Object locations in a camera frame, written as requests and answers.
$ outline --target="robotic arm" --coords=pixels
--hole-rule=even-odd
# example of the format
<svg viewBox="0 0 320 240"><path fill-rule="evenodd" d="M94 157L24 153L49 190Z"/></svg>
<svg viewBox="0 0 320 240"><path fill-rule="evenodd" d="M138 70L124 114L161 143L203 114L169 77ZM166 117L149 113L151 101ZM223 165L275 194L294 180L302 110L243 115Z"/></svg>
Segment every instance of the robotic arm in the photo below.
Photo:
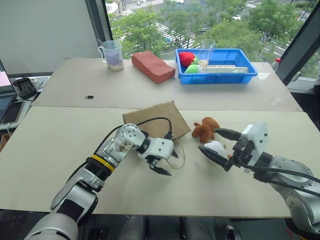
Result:
<svg viewBox="0 0 320 240"><path fill-rule="evenodd" d="M94 154L74 171L54 197L51 212L32 228L25 240L77 240L78 226L97 206L98 198L94 192L103 188L106 179L130 149L136 150L140 158L147 159L151 170L170 175L157 167L157 162L171 155L178 157L171 138L171 131L164 138L152 138L135 124L121 126L114 138L106 137Z"/></svg>
<svg viewBox="0 0 320 240"><path fill-rule="evenodd" d="M308 239L319 239L320 180L313 177L311 170L298 161L264 152L269 136L263 122L248 125L242 133L225 128L215 131L237 141L232 157L226 159L206 145L198 147L201 152L227 172L233 165L244 167L247 173L253 171L255 179L269 183L283 197L297 233Z"/></svg>

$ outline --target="laptop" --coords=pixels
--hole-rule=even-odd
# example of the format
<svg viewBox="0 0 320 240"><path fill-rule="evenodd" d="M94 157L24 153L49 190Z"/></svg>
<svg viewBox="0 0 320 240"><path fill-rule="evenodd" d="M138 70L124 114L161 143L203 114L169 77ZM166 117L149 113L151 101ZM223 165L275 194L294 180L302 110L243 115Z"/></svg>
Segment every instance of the laptop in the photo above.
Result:
<svg viewBox="0 0 320 240"><path fill-rule="evenodd" d="M0 60L0 122L4 118L10 104L16 99L16 92Z"/></svg>

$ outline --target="white wall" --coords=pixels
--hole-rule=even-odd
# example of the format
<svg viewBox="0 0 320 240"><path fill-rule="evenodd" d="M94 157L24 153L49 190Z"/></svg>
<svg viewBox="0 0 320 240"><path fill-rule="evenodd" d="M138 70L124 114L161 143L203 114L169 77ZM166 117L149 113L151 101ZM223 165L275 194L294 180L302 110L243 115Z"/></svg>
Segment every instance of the white wall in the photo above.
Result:
<svg viewBox="0 0 320 240"><path fill-rule="evenodd" d="M8 74L53 72L66 57L99 57L84 0L0 0Z"/></svg>

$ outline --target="brown paper bag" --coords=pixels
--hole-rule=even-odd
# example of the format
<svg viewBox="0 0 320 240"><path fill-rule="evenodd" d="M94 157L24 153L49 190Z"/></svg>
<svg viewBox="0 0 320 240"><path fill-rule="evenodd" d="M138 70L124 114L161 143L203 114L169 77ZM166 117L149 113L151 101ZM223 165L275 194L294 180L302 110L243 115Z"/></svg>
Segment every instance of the brown paper bag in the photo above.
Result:
<svg viewBox="0 0 320 240"><path fill-rule="evenodd" d="M168 101L147 107L145 109L125 113L122 116L125 124L138 124L147 119L166 117L170 119L172 124L172 139L179 138L191 131L188 124L174 104L174 101ZM169 130L169 123L165 119L157 119L144 123L140 125L139 128L149 133L149 135L153 138L163 138Z"/></svg>

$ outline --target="blue tray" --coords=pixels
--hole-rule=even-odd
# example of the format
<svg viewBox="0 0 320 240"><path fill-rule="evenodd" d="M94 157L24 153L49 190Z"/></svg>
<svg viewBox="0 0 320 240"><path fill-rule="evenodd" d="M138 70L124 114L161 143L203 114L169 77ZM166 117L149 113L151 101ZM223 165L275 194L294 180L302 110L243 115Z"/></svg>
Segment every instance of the blue tray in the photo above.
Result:
<svg viewBox="0 0 320 240"><path fill-rule="evenodd" d="M175 62L178 65L181 84L247 84L252 77L258 75L258 71L251 64L241 49L216 48L210 58L209 65L235 65L247 67L247 73L185 73L186 67L180 63L179 53L191 52L198 55L201 49L177 48L175 50Z"/></svg>

